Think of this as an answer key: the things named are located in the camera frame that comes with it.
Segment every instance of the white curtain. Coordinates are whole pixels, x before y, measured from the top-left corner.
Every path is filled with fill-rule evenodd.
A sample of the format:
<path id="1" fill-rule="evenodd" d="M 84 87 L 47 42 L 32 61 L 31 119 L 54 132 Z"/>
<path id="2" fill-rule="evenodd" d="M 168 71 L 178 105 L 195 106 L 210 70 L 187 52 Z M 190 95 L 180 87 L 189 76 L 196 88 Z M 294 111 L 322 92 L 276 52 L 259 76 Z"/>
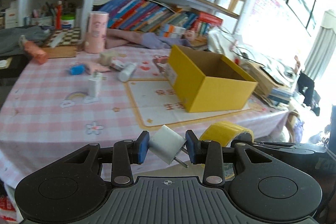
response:
<path id="1" fill-rule="evenodd" d="M 320 30 L 308 55 L 304 73 L 319 80 L 325 72 L 336 47 L 336 14 L 333 10 L 324 13 Z"/>

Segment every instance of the tablecloth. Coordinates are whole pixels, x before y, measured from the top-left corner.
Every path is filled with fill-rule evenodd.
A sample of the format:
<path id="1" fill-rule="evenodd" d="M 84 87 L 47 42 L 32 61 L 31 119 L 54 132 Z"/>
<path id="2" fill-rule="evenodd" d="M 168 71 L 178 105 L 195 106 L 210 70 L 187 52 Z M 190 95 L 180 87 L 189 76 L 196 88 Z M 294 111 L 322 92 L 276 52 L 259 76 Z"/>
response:
<path id="1" fill-rule="evenodd" d="M 138 63 L 133 78 L 164 78 L 160 72 L 164 70 L 169 49 L 123 46 L 115 50 L 121 61 Z M 97 58 L 98 55 L 80 52 L 76 58 L 49 59 L 43 65 L 31 61 L 27 65 L 0 111 L 0 178 L 6 184 L 16 187 L 25 176 L 88 143 L 113 146 L 120 140 L 136 139 L 142 132 L 116 71 L 104 73 L 106 80 L 102 82 L 99 101 L 90 101 L 83 95 L 88 75 L 69 75 L 71 65 Z M 74 100 L 74 105 L 62 106 L 67 100 Z M 252 100 L 263 106 L 258 99 Z M 255 137 L 262 137 L 281 132 L 286 118 L 287 111 L 264 105 L 224 119 L 250 128 Z M 174 131 L 184 136 L 191 129 L 200 137 L 216 121 L 218 118 L 182 125 Z M 149 132 L 152 136 L 156 130 Z M 179 158 L 189 159 L 184 153 Z M 167 166 L 149 151 L 145 163 L 132 165 L 132 170 L 136 174 Z M 110 166 L 104 166 L 102 177 L 109 179 Z"/>

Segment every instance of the open cardboard box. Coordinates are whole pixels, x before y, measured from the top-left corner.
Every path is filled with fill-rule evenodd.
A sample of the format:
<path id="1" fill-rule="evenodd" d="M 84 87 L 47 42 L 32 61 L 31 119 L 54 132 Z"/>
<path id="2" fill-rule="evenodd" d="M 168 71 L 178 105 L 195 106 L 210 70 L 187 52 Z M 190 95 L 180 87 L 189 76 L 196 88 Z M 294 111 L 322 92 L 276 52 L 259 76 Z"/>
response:
<path id="1" fill-rule="evenodd" d="M 242 109 L 257 81 L 222 54 L 173 46 L 166 76 L 188 112 Z"/>

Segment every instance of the checkered board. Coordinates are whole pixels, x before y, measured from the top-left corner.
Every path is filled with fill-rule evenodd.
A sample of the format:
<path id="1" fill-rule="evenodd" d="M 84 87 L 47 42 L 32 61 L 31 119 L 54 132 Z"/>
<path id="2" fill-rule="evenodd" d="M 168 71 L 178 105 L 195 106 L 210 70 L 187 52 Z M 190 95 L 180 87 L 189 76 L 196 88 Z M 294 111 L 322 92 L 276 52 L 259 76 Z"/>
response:
<path id="1" fill-rule="evenodd" d="M 80 28 L 54 31 L 53 34 L 50 36 L 49 41 L 46 43 L 45 47 L 50 47 L 50 44 L 54 41 L 55 37 L 58 36 L 61 32 L 66 32 L 66 34 L 57 46 L 77 45 L 78 40 L 80 39 L 81 36 Z"/>

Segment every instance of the pink tumbler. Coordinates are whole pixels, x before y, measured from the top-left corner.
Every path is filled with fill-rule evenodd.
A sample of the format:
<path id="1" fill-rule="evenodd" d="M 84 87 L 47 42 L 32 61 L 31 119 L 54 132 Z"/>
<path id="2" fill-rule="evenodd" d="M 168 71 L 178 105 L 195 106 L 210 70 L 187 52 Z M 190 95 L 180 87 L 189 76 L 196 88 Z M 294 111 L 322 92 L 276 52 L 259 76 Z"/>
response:
<path id="1" fill-rule="evenodd" d="M 106 28 L 109 20 L 107 12 L 93 11 L 90 14 L 84 50 L 88 53 L 100 53 L 105 49 Z"/>

